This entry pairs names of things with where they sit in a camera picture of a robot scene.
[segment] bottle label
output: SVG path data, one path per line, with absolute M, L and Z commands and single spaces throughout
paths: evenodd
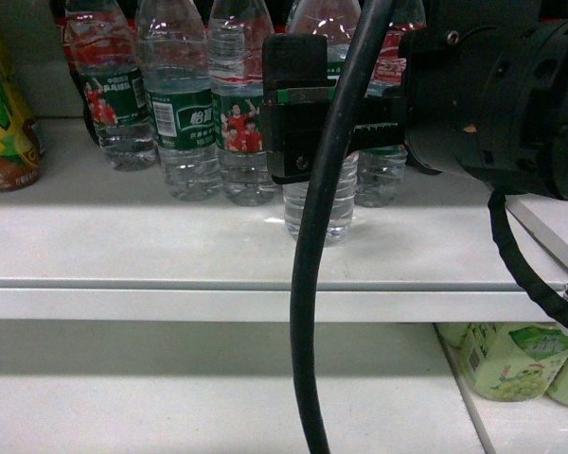
M 377 58 L 371 80 L 387 85 L 400 85 L 401 74 L 406 69 L 406 59 L 398 56 L 399 42 L 407 31 L 422 28 L 417 24 L 394 24 L 390 27 Z
M 263 150 L 259 106 L 263 96 L 239 97 L 212 94 L 215 136 L 220 149 Z
M 215 143 L 210 89 L 196 93 L 147 91 L 156 142 L 170 149 L 195 149 Z
M 80 75 L 93 122 L 98 126 L 125 126 L 148 116 L 143 79 L 138 68 L 110 76 Z
M 329 61 L 327 66 L 328 78 L 338 80 L 344 65 L 345 61 Z

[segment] store shelf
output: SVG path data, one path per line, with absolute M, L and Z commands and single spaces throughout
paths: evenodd
M 81 120 L 43 127 L 43 177 L 0 194 L 0 318 L 288 320 L 295 243 L 281 194 L 257 208 L 180 202 L 157 166 L 111 170 Z M 547 320 L 498 256 L 487 201 L 477 181 L 408 168 L 391 206 L 357 207 L 325 250 L 318 320 Z M 512 225 L 543 279 L 568 284 Z
M 484 452 L 430 324 L 316 355 L 333 453 Z M 290 363 L 285 323 L 0 321 L 0 454 L 305 453 Z
M 568 453 L 568 407 L 547 395 L 525 402 L 487 400 L 459 373 L 458 350 L 445 349 L 486 454 Z
M 535 195 L 509 198 L 509 211 L 568 269 L 568 201 Z

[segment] beverage can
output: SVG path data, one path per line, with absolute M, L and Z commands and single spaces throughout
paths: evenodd
M 40 142 L 34 125 L 18 87 L 0 64 L 0 191 L 20 189 L 40 177 Z

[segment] water bottle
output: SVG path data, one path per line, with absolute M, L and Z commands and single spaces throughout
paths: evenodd
M 115 170 L 156 162 L 133 32 L 116 0 L 67 0 L 66 35 L 98 142 Z
M 406 59 L 398 56 L 401 37 L 425 26 L 425 9 L 420 0 L 400 0 L 382 44 L 381 53 L 368 84 L 368 96 L 381 96 L 385 88 L 399 85 Z M 355 202 L 367 208 L 388 205 L 396 196 L 408 153 L 402 146 L 360 150 Z
M 291 9 L 287 31 L 326 36 L 328 77 L 337 79 L 360 20 L 360 11 L 358 0 L 300 0 L 296 8 Z
M 286 19 L 286 27 L 285 32 L 289 33 L 291 31 L 291 25 L 293 24 L 294 14 L 296 13 L 296 9 L 299 7 L 299 3 L 301 0 L 293 0 L 291 4 L 291 9 L 288 11 L 288 17 Z
M 120 7 L 122 8 L 122 12 L 126 16 L 129 25 L 131 24 L 132 17 L 134 16 L 134 10 L 136 8 L 136 0 L 120 0 L 118 2 Z M 84 89 L 80 82 L 80 75 L 78 74 L 78 70 L 76 69 L 76 64 L 74 63 L 72 57 L 72 51 L 69 46 L 69 42 L 67 41 L 67 36 L 65 34 L 65 28 L 67 22 L 65 20 L 65 0 L 49 0 L 50 11 L 53 15 L 53 20 L 55 21 L 55 25 L 59 30 L 59 34 L 61 35 L 61 42 L 63 48 L 63 54 L 67 60 L 67 65 L 69 67 L 69 76 L 74 82 L 80 97 L 82 98 L 82 116 L 84 118 L 84 124 L 86 125 L 86 129 L 90 134 L 93 141 L 98 145 L 98 137 L 97 132 L 95 131 L 95 125 L 93 123 L 93 116 L 91 114 L 90 109 L 88 108 L 88 104 L 86 103 L 86 98 L 84 96 Z
M 223 193 L 257 206 L 274 197 L 260 133 L 264 39 L 274 27 L 263 0 L 215 0 L 208 22 L 213 118 Z
M 341 241 L 349 230 L 353 217 L 353 198 L 356 193 L 358 153 L 351 153 L 343 161 L 339 182 L 334 195 L 334 204 L 328 221 L 326 246 Z M 294 239 L 299 236 L 299 227 L 307 197 L 309 183 L 284 184 L 284 223 Z
M 408 153 L 404 146 L 359 151 L 355 202 L 367 208 L 386 206 L 396 197 Z
M 300 0 L 291 10 L 288 31 L 326 36 L 328 78 L 338 79 L 359 19 L 360 4 L 357 0 Z M 351 224 L 357 166 L 358 153 L 352 153 L 345 159 L 341 168 L 328 222 L 326 245 L 342 240 Z M 298 237 L 308 185 L 284 185 L 284 221 L 293 238 Z
M 206 35 L 189 0 L 141 0 L 136 17 L 141 73 L 160 167 L 181 201 L 215 196 L 215 149 Z

